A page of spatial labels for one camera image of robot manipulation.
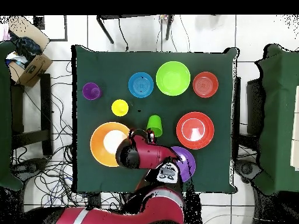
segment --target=small red bowl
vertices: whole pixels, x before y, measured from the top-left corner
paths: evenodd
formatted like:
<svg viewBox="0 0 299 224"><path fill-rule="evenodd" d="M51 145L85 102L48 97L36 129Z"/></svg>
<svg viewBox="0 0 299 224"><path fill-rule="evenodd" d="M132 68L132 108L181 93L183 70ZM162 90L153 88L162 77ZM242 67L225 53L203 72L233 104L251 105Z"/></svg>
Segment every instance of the small red bowl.
<svg viewBox="0 0 299 224"><path fill-rule="evenodd" d="M211 142L214 136L214 125L208 116L194 111L180 118L176 126L176 135L185 147L201 149Z"/></svg>
<svg viewBox="0 0 299 224"><path fill-rule="evenodd" d="M214 93L216 93L217 89L217 77L211 72L199 73L193 80L193 90L202 98L211 97Z"/></svg>

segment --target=cup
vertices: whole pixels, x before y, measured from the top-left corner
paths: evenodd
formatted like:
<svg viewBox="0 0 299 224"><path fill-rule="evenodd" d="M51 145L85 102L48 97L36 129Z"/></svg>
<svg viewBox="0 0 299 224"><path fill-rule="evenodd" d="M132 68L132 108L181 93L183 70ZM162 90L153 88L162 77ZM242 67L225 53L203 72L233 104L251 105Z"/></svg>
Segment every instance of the cup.
<svg viewBox="0 0 299 224"><path fill-rule="evenodd" d="M87 84L85 84L82 93L84 97L88 100L95 100L102 96L102 91L100 87L93 82L88 82Z"/></svg>
<svg viewBox="0 0 299 224"><path fill-rule="evenodd" d="M128 103L124 100L118 99L113 102L112 106L112 113L121 117L125 116L128 113Z"/></svg>
<svg viewBox="0 0 299 224"><path fill-rule="evenodd" d="M152 115L148 119L147 130L150 129L154 132L155 137L162 135L162 121L158 115Z"/></svg>

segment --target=green tablecloth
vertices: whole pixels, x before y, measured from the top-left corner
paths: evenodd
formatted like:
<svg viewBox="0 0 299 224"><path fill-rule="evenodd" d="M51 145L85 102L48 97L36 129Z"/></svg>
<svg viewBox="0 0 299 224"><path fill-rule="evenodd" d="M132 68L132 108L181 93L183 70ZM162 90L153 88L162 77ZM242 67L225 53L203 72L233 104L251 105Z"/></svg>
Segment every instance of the green tablecloth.
<svg viewBox="0 0 299 224"><path fill-rule="evenodd" d="M272 44L259 61L266 92L265 119L259 138L263 172L255 184L265 194L299 192L299 171L290 166L296 87L299 85L299 53Z"/></svg>
<svg viewBox="0 0 299 224"><path fill-rule="evenodd" d="M182 146L176 137L179 119L191 111L207 114L214 123L214 138L203 149L189 150L196 160L193 176L196 191L234 192L230 185L231 157L231 101L232 61L236 48L224 54L170 53L170 52L93 52L75 46L77 54L77 191L134 191L145 170L123 167L106 167L92 156L90 138L94 130L109 121L120 122L129 128L147 126L148 117L157 114L162 118L163 135L157 143ZM128 80L136 72L146 72L153 78L165 62L184 63L191 74L191 83L181 95L171 97L160 92L157 85L146 98L134 97L128 90ZM200 72L210 71L216 75L219 88L216 94L204 99L192 88L193 78ZM87 82L95 82L103 90L100 99L89 101L82 95ZM111 111L116 99L128 102L129 112L117 117Z"/></svg>
<svg viewBox="0 0 299 224"><path fill-rule="evenodd" d="M23 183L11 174L12 103L11 80L5 58L15 50L13 42L0 42L0 186L19 190Z"/></svg>

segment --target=lime green bowl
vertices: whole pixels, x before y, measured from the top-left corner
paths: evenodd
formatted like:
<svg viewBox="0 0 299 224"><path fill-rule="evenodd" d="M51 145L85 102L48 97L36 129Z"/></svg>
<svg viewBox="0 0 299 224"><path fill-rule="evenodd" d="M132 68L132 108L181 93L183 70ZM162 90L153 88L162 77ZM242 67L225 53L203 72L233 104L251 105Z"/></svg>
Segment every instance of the lime green bowl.
<svg viewBox="0 0 299 224"><path fill-rule="evenodd" d="M181 62L164 63L156 74L159 90L169 96L182 94L190 84L190 72Z"/></svg>

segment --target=purple cup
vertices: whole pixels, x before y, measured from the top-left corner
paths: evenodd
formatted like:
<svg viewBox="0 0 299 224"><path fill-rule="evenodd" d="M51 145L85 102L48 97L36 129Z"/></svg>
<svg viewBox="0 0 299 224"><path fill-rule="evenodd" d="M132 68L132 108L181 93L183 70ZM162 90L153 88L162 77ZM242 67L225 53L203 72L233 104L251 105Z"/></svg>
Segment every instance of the purple cup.
<svg viewBox="0 0 299 224"><path fill-rule="evenodd" d="M93 82L88 82L84 85L82 93L88 100L95 100L102 96L102 91L99 86Z"/></svg>
<svg viewBox="0 0 299 224"><path fill-rule="evenodd" d="M193 155L187 150L182 147L174 146L171 147L183 160L183 162L177 162L176 164L180 168L180 176L182 177L183 182L190 179L189 168L191 176L194 175L196 164Z"/></svg>

